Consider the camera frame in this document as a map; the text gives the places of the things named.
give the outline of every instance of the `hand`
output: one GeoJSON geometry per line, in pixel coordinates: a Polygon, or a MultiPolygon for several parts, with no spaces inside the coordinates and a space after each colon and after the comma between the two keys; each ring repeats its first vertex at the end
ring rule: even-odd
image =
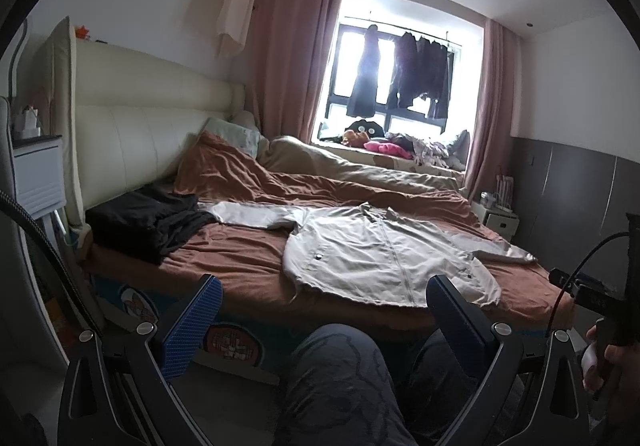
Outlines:
{"type": "MultiPolygon", "coordinates": [[[[595,340],[596,327],[587,332],[587,339],[595,340]]],[[[604,352],[605,359],[619,366],[621,375],[618,388],[612,394],[607,408],[609,422],[617,426],[640,406],[640,344],[629,347],[609,345],[604,352]]],[[[584,389],[593,393],[602,387],[604,381],[597,374],[595,366],[584,373],[584,389]]]]}

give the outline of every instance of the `bed headboard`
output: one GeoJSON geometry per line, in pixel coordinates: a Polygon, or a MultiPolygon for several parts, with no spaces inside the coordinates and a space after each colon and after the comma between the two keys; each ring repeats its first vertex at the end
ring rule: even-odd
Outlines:
{"type": "Polygon", "coordinates": [[[241,84],[211,79],[177,63],[76,40],[65,18],[34,57],[31,92],[44,133],[63,137],[66,215],[84,211],[177,169],[212,116],[244,107],[241,84]]]}

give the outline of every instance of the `blue gripper pad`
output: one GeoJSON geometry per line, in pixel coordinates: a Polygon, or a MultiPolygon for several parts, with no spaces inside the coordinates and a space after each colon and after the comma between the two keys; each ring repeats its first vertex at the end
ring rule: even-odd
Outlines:
{"type": "Polygon", "coordinates": [[[462,370],[470,378],[483,379],[499,346],[489,319],[444,275],[430,278],[426,294],[427,306],[462,370]]]}
{"type": "Polygon", "coordinates": [[[222,284],[204,275],[196,293],[176,302],[158,321],[153,355],[166,381],[185,373],[222,304],[222,284]]]}

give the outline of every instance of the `light green pillow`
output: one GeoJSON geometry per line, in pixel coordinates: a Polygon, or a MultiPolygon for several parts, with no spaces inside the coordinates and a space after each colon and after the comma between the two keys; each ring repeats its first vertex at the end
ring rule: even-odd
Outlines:
{"type": "Polygon", "coordinates": [[[231,146],[241,149],[254,159],[258,155],[258,142],[260,142],[260,132],[251,130],[223,121],[218,117],[209,117],[204,129],[213,135],[218,135],[227,141],[231,146]]]}

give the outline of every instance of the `gray pants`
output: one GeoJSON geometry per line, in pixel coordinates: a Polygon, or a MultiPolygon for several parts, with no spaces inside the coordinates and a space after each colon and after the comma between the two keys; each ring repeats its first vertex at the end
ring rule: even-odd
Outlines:
{"type": "MultiPolygon", "coordinates": [[[[292,355],[282,380],[274,446],[427,446],[476,389],[440,331],[394,386],[374,341],[346,325],[325,325],[292,355]]],[[[522,394],[511,394],[486,444],[499,444],[522,394]]]]}

